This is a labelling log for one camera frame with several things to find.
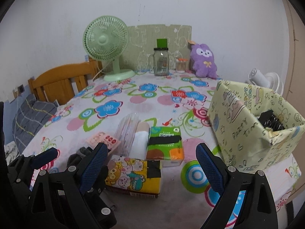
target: storage box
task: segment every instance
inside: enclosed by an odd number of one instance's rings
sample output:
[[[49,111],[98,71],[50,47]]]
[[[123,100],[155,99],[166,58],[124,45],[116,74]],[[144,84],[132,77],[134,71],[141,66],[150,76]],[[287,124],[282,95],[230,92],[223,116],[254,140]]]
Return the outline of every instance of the storage box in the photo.
[[[285,130],[270,132],[258,121],[269,109]],[[225,164],[248,173],[286,159],[305,131],[304,118],[283,97],[245,83],[220,80],[207,114]]]
[[[146,159],[161,160],[163,167],[179,166],[184,160],[180,128],[152,127]]]
[[[161,188],[160,161],[112,155],[108,163],[107,190],[136,197],[157,198]]]

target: fan grille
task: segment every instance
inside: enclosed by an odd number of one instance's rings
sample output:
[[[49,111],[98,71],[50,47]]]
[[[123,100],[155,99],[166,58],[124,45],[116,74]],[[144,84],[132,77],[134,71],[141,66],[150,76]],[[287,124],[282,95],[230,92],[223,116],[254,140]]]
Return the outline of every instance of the fan grille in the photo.
[[[107,36],[107,42],[101,44],[99,38]],[[114,16],[101,16],[92,21],[83,34],[83,46],[94,59],[109,60],[123,53],[129,41],[126,24]]]

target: clear plastic bag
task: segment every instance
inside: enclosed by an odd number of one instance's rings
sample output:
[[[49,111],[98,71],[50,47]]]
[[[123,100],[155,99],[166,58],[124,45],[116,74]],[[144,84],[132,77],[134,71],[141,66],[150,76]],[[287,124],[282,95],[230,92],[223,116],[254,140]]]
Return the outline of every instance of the clear plastic bag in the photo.
[[[120,121],[114,136],[121,141],[121,143],[114,154],[129,157],[139,122],[139,117],[135,113],[127,115]]]

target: stuffed animal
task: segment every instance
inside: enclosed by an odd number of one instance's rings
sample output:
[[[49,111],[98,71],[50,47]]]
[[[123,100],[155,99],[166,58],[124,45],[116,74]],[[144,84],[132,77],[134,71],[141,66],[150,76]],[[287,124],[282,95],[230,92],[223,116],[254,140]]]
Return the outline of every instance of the stuffed animal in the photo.
[[[196,71],[196,77],[217,79],[217,66],[214,63],[214,54],[207,45],[192,45],[191,58],[194,61],[193,70]]]

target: tablecloth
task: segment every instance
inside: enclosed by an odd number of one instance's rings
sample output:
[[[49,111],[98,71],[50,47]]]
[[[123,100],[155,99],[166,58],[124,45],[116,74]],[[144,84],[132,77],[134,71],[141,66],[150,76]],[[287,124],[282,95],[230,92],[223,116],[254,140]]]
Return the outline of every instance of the tablecloth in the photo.
[[[115,228],[200,228],[219,198],[195,155],[196,146],[205,142],[220,156],[206,115],[216,85],[217,80],[176,72],[166,77],[137,72],[131,79],[113,83],[98,79],[62,106],[23,154],[37,155],[50,147],[57,148],[57,159],[41,168],[55,173],[66,169],[68,157],[85,139],[99,131],[114,134],[120,120],[129,113],[136,112],[150,126],[179,126],[185,152],[183,163],[163,168],[157,199],[111,193],[109,198],[118,208]],[[292,155],[264,171],[278,210],[301,172]],[[31,185],[38,172],[34,172]],[[239,193],[227,228],[236,221],[244,193]]]

